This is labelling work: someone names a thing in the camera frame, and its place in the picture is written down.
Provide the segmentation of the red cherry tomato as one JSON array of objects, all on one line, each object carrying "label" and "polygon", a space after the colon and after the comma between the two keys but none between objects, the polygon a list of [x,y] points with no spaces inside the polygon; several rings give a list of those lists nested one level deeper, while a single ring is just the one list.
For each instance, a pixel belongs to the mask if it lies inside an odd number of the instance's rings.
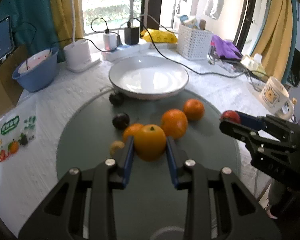
[{"label": "red cherry tomato", "polygon": [[241,123],[239,114],[236,111],[227,110],[221,114],[221,120],[229,120],[237,124]]}]

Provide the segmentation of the large orange mandarin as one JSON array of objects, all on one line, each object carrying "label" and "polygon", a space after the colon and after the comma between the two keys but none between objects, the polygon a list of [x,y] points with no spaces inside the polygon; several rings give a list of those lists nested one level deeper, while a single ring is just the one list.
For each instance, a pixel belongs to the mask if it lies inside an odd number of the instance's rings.
[{"label": "large orange mandarin", "polygon": [[180,139],[187,131],[188,120],[184,112],[179,109],[166,111],[160,120],[160,127],[167,137]]}]

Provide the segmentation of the dark plum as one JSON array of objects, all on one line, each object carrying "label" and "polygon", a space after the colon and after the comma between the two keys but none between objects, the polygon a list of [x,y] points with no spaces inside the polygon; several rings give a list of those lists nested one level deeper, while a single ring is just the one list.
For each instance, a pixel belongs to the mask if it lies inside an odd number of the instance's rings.
[{"label": "dark plum", "polygon": [[109,101],[113,106],[121,106],[124,103],[125,97],[121,93],[111,93]]},{"label": "dark plum", "polygon": [[112,119],[113,126],[119,131],[125,130],[129,126],[129,123],[130,117],[126,113],[118,113]]}]

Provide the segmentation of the yellow small fruit upper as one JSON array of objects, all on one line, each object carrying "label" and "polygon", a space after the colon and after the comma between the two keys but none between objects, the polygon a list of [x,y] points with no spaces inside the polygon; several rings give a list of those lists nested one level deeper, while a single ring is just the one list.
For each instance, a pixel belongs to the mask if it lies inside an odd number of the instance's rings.
[{"label": "yellow small fruit upper", "polygon": [[116,151],[123,149],[125,147],[125,143],[122,141],[114,141],[111,143],[110,148],[109,148],[109,153],[111,156],[113,156]]}]

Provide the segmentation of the small orange back right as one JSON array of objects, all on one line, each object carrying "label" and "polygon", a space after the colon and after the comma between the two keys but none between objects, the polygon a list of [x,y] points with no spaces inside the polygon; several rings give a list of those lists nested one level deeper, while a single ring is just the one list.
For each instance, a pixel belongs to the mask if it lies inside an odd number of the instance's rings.
[{"label": "small orange back right", "polygon": [[198,121],[205,114],[203,103],[197,99],[189,99],[183,105],[183,112],[189,121]]}]

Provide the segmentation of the yellow curtain right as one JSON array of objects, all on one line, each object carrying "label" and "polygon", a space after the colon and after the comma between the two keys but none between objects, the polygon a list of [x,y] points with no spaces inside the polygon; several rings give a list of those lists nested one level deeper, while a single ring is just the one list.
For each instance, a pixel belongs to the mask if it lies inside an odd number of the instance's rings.
[{"label": "yellow curtain right", "polygon": [[293,37],[292,0],[271,0],[266,24],[252,55],[262,56],[268,76],[284,80]]}]

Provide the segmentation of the yellow curtain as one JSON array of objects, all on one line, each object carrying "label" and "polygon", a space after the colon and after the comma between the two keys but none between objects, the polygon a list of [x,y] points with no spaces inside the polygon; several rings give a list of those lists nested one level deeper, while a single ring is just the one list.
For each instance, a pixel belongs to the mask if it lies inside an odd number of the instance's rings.
[{"label": "yellow curtain", "polygon": [[268,76],[284,80],[293,37],[292,0],[271,0],[266,24],[252,55],[262,56]]},{"label": "yellow curtain", "polygon": [[[59,45],[63,48],[64,46],[71,43],[72,38],[72,11],[71,11],[71,0],[50,0],[52,19],[55,26],[55,30],[58,36],[58,40],[67,41],[61,42]],[[74,0],[74,9],[76,16],[76,30],[75,37],[82,38],[82,23],[79,13],[79,1]]]}]

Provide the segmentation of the white plastic basket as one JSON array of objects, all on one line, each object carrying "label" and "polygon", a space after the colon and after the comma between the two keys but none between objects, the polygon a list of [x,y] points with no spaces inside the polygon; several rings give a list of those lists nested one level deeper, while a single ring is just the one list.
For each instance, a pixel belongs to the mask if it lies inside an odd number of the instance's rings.
[{"label": "white plastic basket", "polygon": [[208,55],[213,33],[179,25],[177,52],[188,60],[204,60]]}]

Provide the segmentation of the fruit printed plastic bag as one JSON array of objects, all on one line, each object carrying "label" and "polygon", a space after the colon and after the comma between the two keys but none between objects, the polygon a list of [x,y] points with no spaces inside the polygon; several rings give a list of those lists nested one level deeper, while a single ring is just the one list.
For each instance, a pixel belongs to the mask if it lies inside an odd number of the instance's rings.
[{"label": "fruit printed plastic bag", "polygon": [[36,99],[30,98],[0,117],[0,163],[35,139],[36,108]]}]

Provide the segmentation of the yellow snack bag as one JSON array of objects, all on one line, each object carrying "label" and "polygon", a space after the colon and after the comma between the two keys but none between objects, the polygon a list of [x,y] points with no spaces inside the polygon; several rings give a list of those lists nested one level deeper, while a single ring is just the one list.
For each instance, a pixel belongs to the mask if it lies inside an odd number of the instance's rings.
[{"label": "yellow snack bag", "polygon": [[147,42],[154,43],[177,43],[178,39],[174,33],[156,29],[143,30],[140,33],[141,38]]}]

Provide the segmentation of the white desk lamp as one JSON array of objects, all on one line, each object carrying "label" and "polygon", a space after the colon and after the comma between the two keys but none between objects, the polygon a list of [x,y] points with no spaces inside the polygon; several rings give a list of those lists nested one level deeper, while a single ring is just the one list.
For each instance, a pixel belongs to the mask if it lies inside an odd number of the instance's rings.
[{"label": "white desk lamp", "polygon": [[74,73],[83,72],[92,66],[99,63],[100,59],[91,57],[89,43],[90,41],[82,38],[75,37],[76,30],[76,16],[74,9],[74,0],[71,0],[71,11],[72,11],[72,38],[71,43],[63,47],[63,53],[66,61],[68,70]]}]

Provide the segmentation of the cardboard box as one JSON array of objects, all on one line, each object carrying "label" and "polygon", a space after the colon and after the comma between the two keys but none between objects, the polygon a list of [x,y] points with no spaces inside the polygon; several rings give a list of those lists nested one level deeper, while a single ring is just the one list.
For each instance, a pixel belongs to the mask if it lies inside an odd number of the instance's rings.
[{"label": "cardboard box", "polygon": [[12,79],[12,74],[28,58],[28,55],[27,48],[23,44],[0,65],[0,116],[17,105],[23,87]]}]

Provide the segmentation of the pink bowl in basin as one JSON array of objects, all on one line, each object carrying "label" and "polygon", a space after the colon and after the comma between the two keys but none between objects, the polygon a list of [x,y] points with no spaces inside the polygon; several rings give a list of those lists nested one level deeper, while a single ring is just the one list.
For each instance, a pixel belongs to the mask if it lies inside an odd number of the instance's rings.
[{"label": "pink bowl in basin", "polygon": [[18,68],[18,74],[24,74],[32,70],[34,67],[42,63],[45,59],[50,57],[51,54],[52,50],[46,49],[32,55],[20,65],[20,67]]}]

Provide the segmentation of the tablet screen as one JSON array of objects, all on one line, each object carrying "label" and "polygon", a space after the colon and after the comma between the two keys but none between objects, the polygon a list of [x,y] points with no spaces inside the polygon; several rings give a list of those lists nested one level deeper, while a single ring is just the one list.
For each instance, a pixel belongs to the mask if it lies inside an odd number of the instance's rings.
[{"label": "tablet screen", "polygon": [[11,17],[6,16],[0,20],[0,60],[14,51]]}]

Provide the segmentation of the teal curtain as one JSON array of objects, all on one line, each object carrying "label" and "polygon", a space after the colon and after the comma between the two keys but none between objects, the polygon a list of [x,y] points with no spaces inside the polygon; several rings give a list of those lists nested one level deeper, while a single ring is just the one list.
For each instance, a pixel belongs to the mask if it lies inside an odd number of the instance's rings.
[{"label": "teal curtain", "polygon": [[0,20],[7,16],[15,45],[24,44],[30,55],[60,47],[50,0],[0,0]]}]

